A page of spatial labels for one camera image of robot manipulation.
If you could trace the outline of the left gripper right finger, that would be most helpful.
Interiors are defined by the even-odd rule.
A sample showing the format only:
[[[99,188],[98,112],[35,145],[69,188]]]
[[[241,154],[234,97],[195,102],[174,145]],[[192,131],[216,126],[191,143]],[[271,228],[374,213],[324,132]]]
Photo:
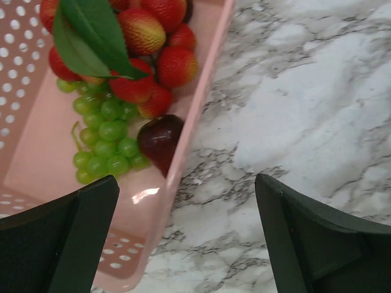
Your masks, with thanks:
[[[255,193],[278,292],[390,292],[390,226],[259,173]]]

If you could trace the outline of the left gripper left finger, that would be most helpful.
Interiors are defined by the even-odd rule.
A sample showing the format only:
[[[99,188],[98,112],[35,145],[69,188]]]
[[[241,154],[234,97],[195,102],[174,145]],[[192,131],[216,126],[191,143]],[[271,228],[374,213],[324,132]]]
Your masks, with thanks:
[[[1,292],[90,292],[118,198],[109,175],[1,219]]]

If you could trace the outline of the green fake grapes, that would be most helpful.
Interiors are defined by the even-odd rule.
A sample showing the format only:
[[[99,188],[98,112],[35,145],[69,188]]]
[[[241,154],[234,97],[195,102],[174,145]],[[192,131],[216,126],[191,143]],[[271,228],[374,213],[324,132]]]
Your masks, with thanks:
[[[106,82],[93,85],[57,78],[56,85],[63,93],[79,94],[73,110],[81,116],[84,127],[76,122],[71,135],[77,147],[73,165],[80,184],[107,175],[118,178],[150,166],[137,140],[128,134],[130,123],[139,115],[135,105],[116,97]]]

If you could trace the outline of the red fake fruit bunch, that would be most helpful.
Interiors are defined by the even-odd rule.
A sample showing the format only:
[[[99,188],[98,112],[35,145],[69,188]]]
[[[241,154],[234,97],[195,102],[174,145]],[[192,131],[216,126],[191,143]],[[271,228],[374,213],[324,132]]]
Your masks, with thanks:
[[[132,81],[112,71],[111,90],[145,118],[164,115],[174,101],[171,90],[192,81],[198,70],[197,40],[188,26],[192,2],[110,1],[109,6],[119,11],[131,65],[148,74]]]

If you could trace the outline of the pink plastic basket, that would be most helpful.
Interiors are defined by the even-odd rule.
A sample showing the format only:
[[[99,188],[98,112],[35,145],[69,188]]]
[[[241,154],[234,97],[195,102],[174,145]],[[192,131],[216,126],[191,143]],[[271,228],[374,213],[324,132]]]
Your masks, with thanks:
[[[160,241],[177,193],[191,140],[209,94],[217,60],[233,18],[234,1],[194,1],[189,27],[197,39],[197,76],[175,89],[170,113],[185,125],[167,176],[146,167],[140,156],[123,163],[119,200],[101,254],[94,285],[126,292],[142,278]],[[99,111],[114,114],[122,103],[79,84],[58,85],[48,64],[53,45],[39,18],[39,1],[1,2],[1,216],[7,217],[80,188],[78,166],[93,153],[114,154],[84,124],[96,125]]]

